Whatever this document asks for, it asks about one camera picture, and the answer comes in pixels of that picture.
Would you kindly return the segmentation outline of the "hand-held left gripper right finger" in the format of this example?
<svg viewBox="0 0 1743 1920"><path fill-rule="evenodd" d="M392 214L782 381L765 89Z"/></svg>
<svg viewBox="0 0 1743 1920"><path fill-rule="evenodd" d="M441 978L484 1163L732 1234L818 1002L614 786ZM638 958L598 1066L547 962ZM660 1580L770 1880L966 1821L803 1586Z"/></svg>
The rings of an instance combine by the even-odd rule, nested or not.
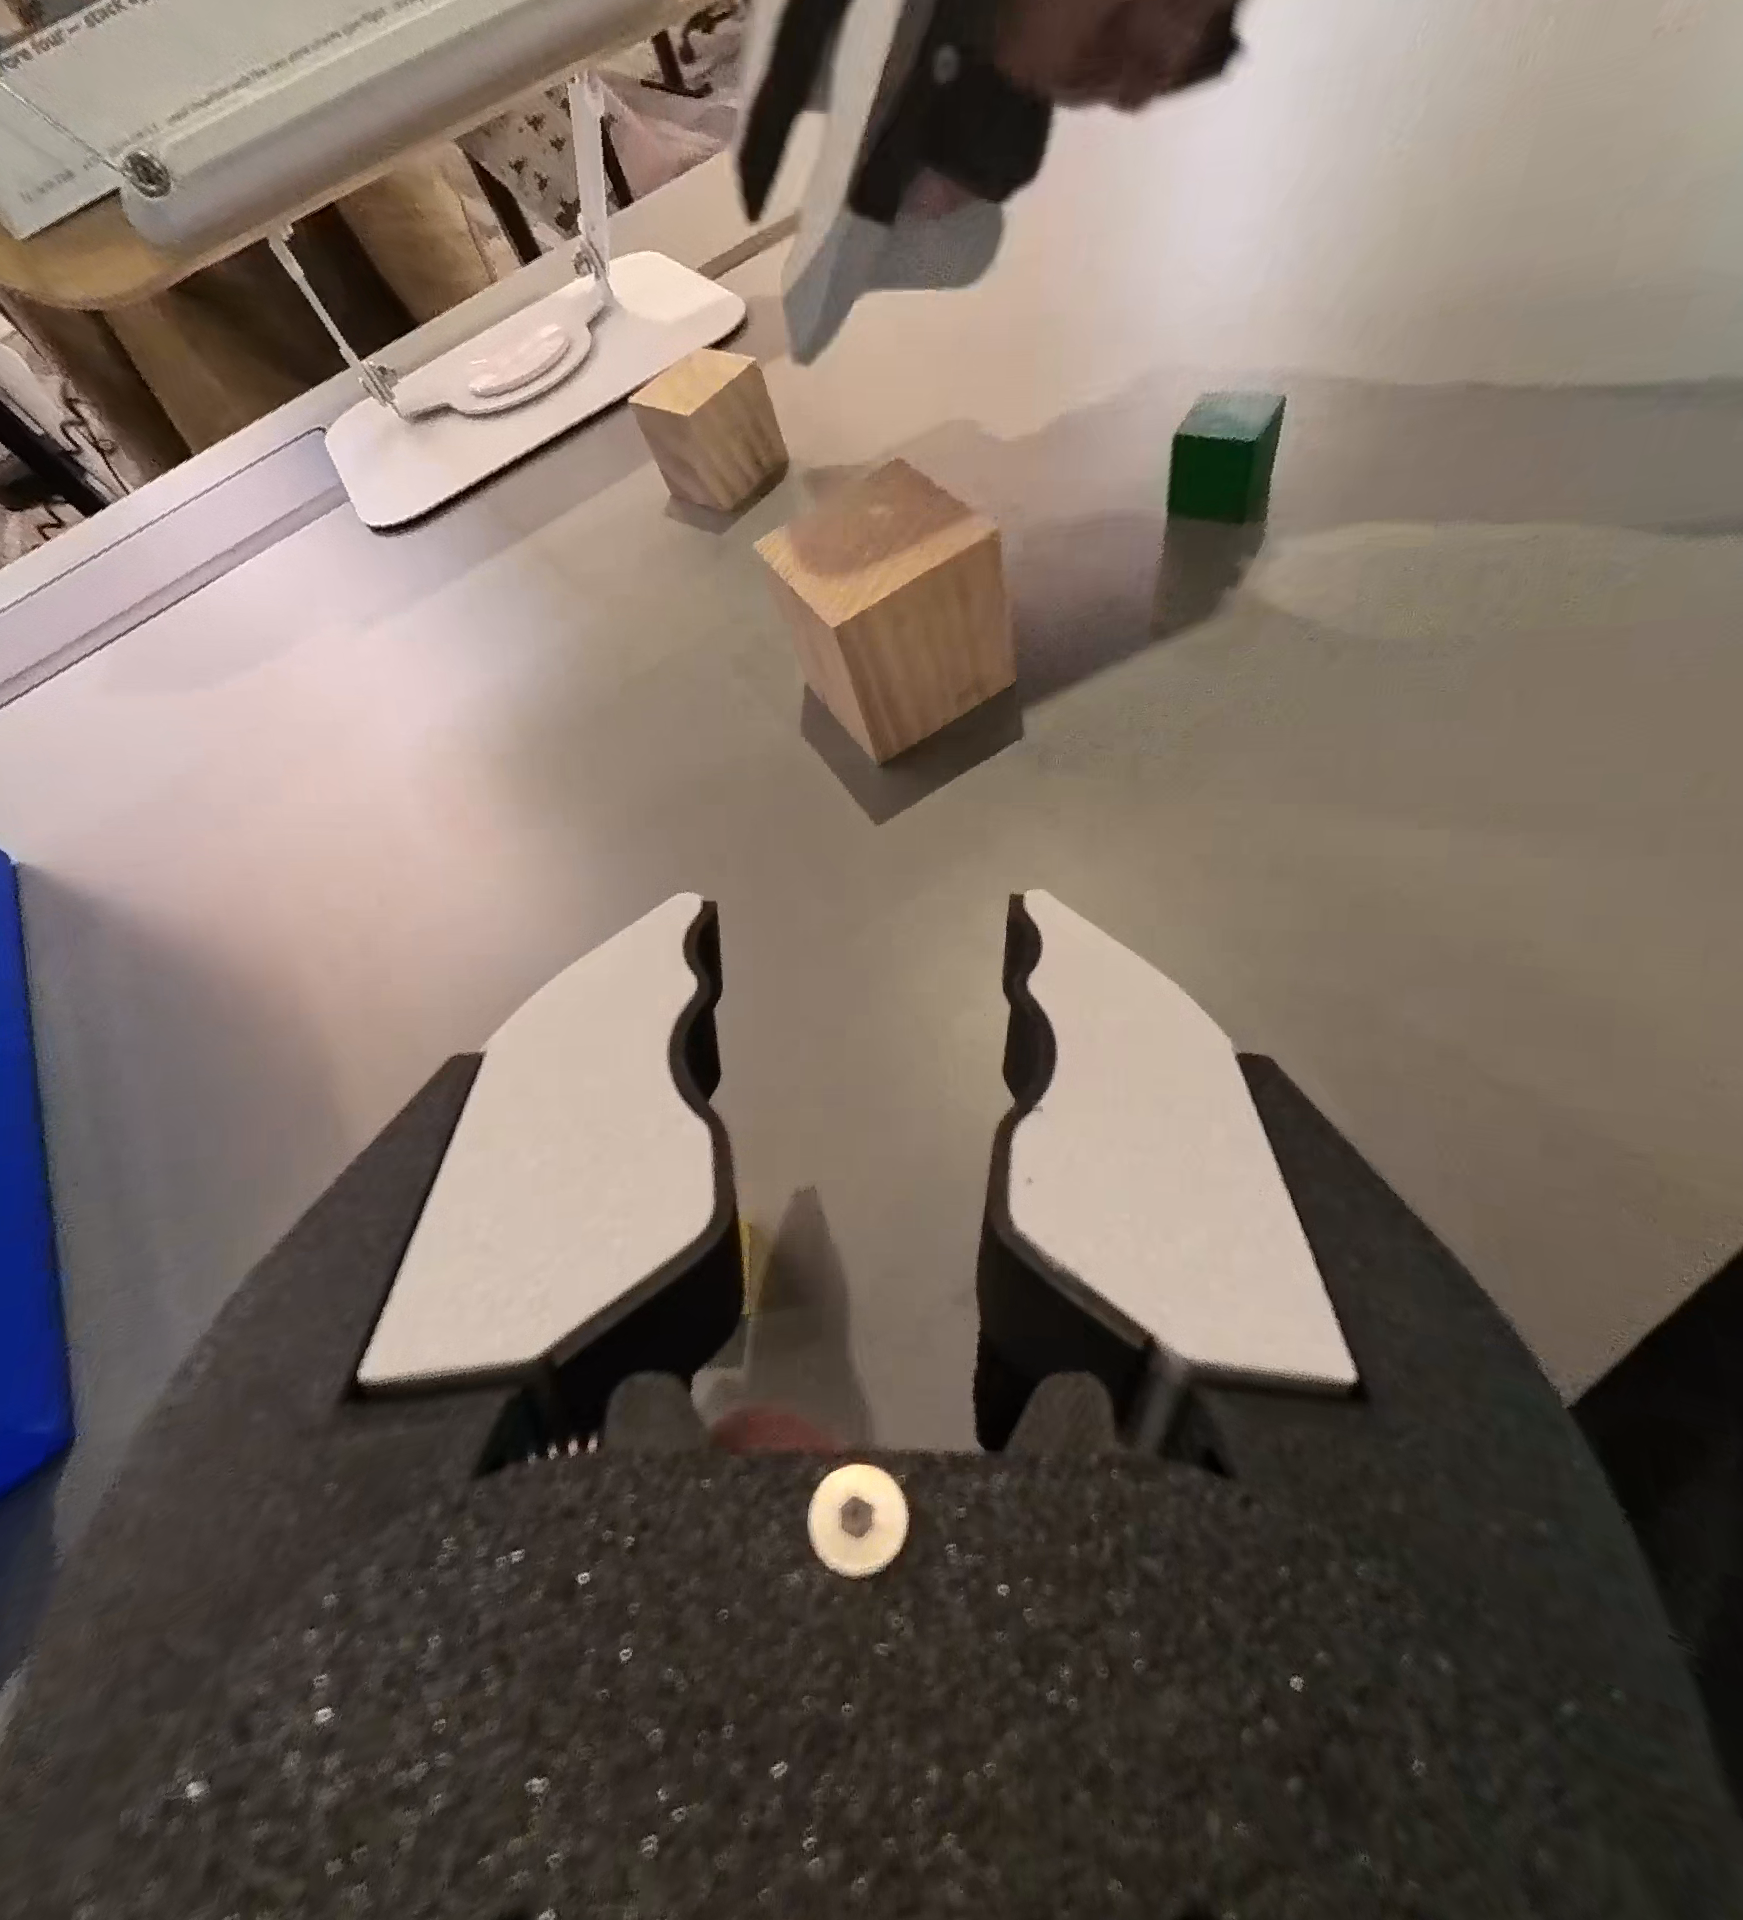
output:
<svg viewBox="0 0 1743 1920"><path fill-rule="evenodd" d="M1224 1027L1046 890L1005 906L1005 1112L978 1327L1115 1400L1190 1383L1344 1399L1353 1351Z"/></svg>

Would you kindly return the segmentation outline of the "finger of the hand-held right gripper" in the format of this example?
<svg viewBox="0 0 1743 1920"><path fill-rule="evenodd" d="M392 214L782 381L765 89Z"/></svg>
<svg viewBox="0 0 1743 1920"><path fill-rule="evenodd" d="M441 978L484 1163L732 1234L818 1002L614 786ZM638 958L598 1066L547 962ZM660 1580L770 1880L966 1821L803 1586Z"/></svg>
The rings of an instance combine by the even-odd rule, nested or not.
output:
<svg viewBox="0 0 1743 1920"><path fill-rule="evenodd" d="M902 220L896 227L857 217L847 208L850 167L899 12L900 4L850 4L819 99L803 113L814 113L819 129L798 197L782 287L789 342L801 364L831 346L864 296L969 287L998 249L1004 206L966 206L949 217Z"/></svg>
<svg viewBox="0 0 1743 1920"><path fill-rule="evenodd" d="M745 41L740 199L762 220L796 121L819 99L847 2L757 2Z"/></svg>

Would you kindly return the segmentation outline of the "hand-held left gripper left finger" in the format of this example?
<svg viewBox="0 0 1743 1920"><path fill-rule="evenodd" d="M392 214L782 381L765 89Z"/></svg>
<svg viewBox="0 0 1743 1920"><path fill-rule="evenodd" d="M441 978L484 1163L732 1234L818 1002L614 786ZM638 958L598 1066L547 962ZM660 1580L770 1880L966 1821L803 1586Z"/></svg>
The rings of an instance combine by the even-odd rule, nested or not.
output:
<svg viewBox="0 0 1743 1920"><path fill-rule="evenodd" d="M502 1022L357 1359L365 1395L603 1400L723 1349L745 1257L719 994L716 909L674 894Z"/></svg>

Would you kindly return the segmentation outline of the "medium plain wooden cube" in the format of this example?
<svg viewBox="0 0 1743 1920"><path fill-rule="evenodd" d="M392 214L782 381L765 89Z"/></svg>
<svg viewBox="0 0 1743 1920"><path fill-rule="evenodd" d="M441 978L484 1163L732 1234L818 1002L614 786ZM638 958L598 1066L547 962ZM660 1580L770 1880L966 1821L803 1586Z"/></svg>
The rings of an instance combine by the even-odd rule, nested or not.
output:
<svg viewBox="0 0 1743 1920"><path fill-rule="evenodd" d="M735 515L790 466L762 364L698 348L629 397L629 412L674 500Z"/></svg>

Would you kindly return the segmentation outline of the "large plain wooden cube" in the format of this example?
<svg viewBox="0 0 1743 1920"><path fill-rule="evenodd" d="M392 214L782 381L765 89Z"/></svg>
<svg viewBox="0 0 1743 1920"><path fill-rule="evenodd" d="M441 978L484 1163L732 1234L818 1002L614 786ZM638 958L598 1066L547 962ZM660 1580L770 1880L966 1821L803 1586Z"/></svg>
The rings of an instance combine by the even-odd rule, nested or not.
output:
<svg viewBox="0 0 1743 1920"><path fill-rule="evenodd" d="M1016 685L998 525L906 457L754 546L806 688L888 765Z"/></svg>

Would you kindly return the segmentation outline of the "green wooden cube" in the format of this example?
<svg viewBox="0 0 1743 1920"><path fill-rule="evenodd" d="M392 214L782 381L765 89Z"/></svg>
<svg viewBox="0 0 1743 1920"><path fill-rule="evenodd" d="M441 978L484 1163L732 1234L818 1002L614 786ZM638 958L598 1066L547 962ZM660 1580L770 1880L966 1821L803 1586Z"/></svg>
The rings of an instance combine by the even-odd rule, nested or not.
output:
<svg viewBox="0 0 1743 1920"><path fill-rule="evenodd" d="M1272 463L1288 399L1271 391L1205 391L1169 446L1168 517L1252 527L1268 517Z"/></svg>

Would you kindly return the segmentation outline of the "person's right hand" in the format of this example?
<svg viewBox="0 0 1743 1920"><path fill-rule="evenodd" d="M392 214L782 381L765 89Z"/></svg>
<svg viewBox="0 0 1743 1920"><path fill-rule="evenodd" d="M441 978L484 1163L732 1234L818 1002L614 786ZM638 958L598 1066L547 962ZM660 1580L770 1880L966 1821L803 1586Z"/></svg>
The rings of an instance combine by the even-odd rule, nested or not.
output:
<svg viewBox="0 0 1743 1920"><path fill-rule="evenodd" d="M1052 107L1141 110L1224 74L1241 2L998 4L992 58Z"/></svg>

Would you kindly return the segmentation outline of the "printed white cloth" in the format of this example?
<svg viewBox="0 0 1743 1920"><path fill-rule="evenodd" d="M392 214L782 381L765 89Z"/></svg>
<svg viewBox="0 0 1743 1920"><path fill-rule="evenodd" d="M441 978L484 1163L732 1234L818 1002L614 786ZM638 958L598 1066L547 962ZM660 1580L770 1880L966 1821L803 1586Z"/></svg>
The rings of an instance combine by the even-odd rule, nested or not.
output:
<svg viewBox="0 0 1743 1920"><path fill-rule="evenodd" d="M622 214L727 149L740 114L748 4L698 4L626 41L593 72L604 206ZM483 181L496 181L534 230L576 234L581 156L571 84L530 94L461 140Z"/></svg>

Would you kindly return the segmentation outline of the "white metal document stand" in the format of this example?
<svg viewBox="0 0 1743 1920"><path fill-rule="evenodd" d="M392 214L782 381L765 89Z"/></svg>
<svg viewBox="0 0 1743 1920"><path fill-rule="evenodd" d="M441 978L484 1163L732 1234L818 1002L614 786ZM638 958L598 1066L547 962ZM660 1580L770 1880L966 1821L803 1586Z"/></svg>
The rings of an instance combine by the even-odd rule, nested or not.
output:
<svg viewBox="0 0 1743 1920"><path fill-rule="evenodd" d="M365 397L323 434L354 517L407 530L729 340L745 303L663 252L612 252L603 94L612 4L368 4L303 52L248 64L211 103L109 160L150 244L260 233ZM571 279L410 370L357 353L290 248L287 215L344 179L567 74L581 220Z"/></svg>

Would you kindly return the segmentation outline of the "brown fabric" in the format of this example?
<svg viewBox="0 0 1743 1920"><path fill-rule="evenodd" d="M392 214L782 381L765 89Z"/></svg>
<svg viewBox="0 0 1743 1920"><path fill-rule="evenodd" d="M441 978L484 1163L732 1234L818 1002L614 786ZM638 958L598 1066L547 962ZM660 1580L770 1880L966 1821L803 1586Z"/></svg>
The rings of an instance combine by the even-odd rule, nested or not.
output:
<svg viewBox="0 0 1743 1920"><path fill-rule="evenodd" d="M500 277L505 257L479 239L461 172L441 156L402 163L297 220L287 248L301 279L254 242L101 314L180 455L348 370L312 302L357 354L371 354Z"/></svg>

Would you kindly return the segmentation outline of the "instruction sheet in clear holder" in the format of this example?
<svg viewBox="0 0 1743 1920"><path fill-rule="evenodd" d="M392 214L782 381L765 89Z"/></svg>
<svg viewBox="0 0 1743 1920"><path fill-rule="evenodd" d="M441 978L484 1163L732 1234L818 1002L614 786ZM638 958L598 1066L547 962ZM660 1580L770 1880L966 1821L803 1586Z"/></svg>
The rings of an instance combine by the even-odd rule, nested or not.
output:
<svg viewBox="0 0 1743 1920"><path fill-rule="evenodd" d="M0 4L0 227L32 237L126 172L191 197L325 183L555 52L552 4Z"/></svg>

